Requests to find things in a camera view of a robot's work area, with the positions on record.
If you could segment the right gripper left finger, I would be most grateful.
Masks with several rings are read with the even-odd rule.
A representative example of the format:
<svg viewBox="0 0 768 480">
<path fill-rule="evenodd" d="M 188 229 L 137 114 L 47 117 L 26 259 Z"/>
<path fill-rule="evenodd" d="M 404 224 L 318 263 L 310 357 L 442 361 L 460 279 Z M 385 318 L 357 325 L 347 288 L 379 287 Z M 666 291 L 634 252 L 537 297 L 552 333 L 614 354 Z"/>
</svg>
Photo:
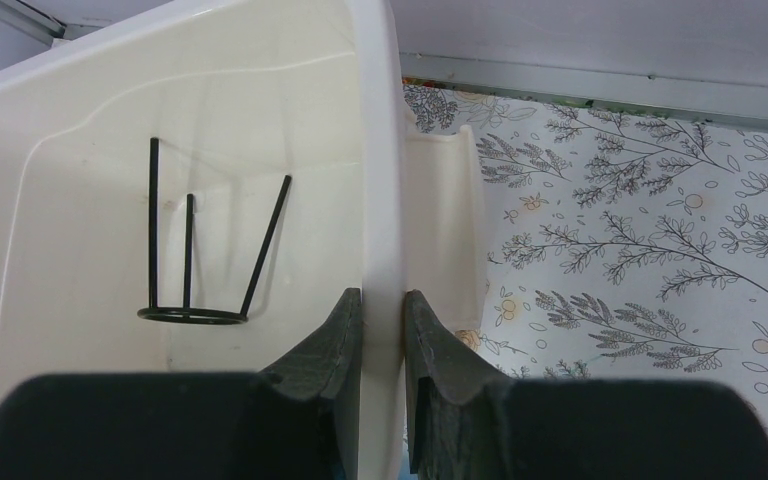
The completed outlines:
<svg viewBox="0 0 768 480">
<path fill-rule="evenodd" d="M 261 373 L 278 395 L 267 461 L 279 479 L 355 479 L 362 294 L 346 289 L 323 324 Z"/>
</svg>

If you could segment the white plastic storage bin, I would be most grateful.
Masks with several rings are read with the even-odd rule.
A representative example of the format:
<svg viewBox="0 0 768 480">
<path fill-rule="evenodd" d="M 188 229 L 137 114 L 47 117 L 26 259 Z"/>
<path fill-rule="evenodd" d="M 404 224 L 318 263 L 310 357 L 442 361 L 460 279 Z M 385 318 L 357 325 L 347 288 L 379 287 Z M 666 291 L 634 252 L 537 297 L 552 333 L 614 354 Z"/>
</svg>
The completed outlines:
<svg viewBox="0 0 768 480">
<path fill-rule="evenodd" d="M 279 479 L 261 371 L 362 294 L 358 472 L 403 457 L 403 305 L 453 334 L 485 295 L 469 126 L 416 126 L 386 1 L 173 1 L 0 71 L 0 479 Z M 249 321 L 142 319 L 149 140 L 160 139 L 160 304 L 240 309 L 293 178 Z"/>
</svg>

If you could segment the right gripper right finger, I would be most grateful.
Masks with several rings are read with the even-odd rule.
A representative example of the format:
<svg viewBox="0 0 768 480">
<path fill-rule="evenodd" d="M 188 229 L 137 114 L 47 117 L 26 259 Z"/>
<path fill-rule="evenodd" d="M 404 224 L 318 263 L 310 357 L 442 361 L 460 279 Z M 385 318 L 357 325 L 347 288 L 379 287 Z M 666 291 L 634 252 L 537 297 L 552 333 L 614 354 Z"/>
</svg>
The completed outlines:
<svg viewBox="0 0 768 480">
<path fill-rule="evenodd" d="M 491 401 L 510 378 L 462 343 L 419 290 L 403 305 L 410 470 L 420 477 L 503 477 Z"/>
</svg>

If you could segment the aluminium frame rail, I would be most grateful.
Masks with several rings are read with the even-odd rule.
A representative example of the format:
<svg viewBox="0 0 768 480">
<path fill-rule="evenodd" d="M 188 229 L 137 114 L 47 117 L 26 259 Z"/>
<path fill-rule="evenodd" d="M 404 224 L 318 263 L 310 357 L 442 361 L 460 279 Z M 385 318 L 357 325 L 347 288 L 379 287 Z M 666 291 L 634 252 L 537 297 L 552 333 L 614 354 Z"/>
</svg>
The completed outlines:
<svg viewBox="0 0 768 480">
<path fill-rule="evenodd" d="M 449 88 L 768 131 L 768 86 L 402 53 L 402 74 Z"/>
</svg>

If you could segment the floral patterned table mat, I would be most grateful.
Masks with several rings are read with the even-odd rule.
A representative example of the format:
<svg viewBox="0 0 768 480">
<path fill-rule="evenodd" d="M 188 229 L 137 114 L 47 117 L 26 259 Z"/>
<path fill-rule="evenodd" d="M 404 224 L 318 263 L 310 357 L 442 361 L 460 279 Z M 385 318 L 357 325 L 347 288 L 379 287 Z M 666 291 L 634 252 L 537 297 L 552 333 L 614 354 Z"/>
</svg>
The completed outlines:
<svg viewBox="0 0 768 480">
<path fill-rule="evenodd" d="M 424 133 L 473 129 L 488 228 L 479 327 L 519 378 L 699 378 L 768 435 L 768 132 L 408 79 Z"/>
</svg>

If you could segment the black wire tripod stand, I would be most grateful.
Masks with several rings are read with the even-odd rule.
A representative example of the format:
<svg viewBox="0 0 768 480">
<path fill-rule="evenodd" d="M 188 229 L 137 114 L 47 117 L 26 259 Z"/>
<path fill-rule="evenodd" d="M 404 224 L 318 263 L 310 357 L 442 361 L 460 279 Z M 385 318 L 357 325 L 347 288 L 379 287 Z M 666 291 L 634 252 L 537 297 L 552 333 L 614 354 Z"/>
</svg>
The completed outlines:
<svg viewBox="0 0 768 480">
<path fill-rule="evenodd" d="M 148 170 L 148 305 L 137 311 L 137 316 L 151 321 L 189 324 L 189 325 L 239 325 L 249 321 L 249 313 L 257 287 L 266 264 L 278 221 L 286 203 L 293 178 L 286 175 L 282 179 L 275 205 L 270 215 L 253 270 L 245 290 L 241 307 L 237 311 L 225 311 L 194 307 L 192 305 L 192 285 L 194 277 L 194 234 L 196 197 L 189 193 L 185 196 L 184 216 L 184 260 L 182 303 L 179 306 L 162 306 L 160 304 L 159 285 L 159 179 L 160 179 L 160 139 L 152 137 L 149 140 L 149 170 Z"/>
</svg>

